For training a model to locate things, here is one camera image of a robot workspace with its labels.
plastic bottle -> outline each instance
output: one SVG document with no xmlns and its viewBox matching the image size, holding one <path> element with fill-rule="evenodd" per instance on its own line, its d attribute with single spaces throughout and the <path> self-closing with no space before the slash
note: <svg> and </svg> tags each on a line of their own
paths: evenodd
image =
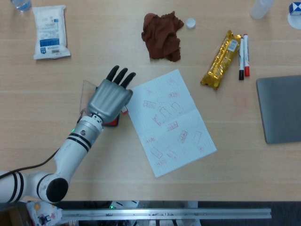
<svg viewBox="0 0 301 226">
<path fill-rule="evenodd" d="M 21 12 L 25 12 L 32 6 L 31 0 L 10 0 L 10 2 Z"/>
<path fill-rule="evenodd" d="M 261 19 L 266 15 L 269 9 L 274 5 L 275 0 L 256 0 L 251 8 L 250 15 L 254 19 Z"/>
</svg>

red marker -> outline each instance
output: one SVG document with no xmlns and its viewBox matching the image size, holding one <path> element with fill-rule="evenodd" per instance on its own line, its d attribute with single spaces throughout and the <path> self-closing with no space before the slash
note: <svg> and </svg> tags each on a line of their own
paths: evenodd
<svg viewBox="0 0 301 226">
<path fill-rule="evenodd" d="M 245 77 L 250 76 L 250 65 L 249 65 L 249 37 L 244 34 L 244 59 L 245 59 Z"/>
</svg>

gold wrapper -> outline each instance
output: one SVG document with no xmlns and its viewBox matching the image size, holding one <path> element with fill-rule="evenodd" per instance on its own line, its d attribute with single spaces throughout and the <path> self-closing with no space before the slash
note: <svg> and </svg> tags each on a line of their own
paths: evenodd
<svg viewBox="0 0 301 226">
<path fill-rule="evenodd" d="M 233 57 L 239 50 L 241 36 L 233 35 L 232 31 L 228 31 L 222 42 L 220 50 L 214 58 L 210 69 L 204 75 L 201 84 L 208 85 L 215 90 L 220 86 L 222 78 L 232 62 Z"/>
</svg>

blue and white box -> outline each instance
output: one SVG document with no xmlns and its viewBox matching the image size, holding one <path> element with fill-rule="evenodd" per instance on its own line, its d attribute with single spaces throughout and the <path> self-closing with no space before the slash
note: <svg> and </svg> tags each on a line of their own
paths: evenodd
<svg viewBox="0 0 301 226">
<path fill-rule="evenodd" d="M 289 10 L 290 10 L 290 15 L 292 15 L 292 16 L 299 16 L 299 15 L 301 15 L 301 2 L 294 1 L 290 5 Z"/>
</svg>

wet wipes package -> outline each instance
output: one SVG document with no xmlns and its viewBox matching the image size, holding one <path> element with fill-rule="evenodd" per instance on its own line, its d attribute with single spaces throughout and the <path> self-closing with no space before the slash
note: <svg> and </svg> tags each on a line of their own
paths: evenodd
<svg viewBox="0 0 301 226">
<path fill-rule="evenodd" d="M 70 56 L 70 51 L 66 48 L 65 8 L 65 5 L 32 8 L 37 28 L 33 59 L 56 59 Z"/>
</svg>

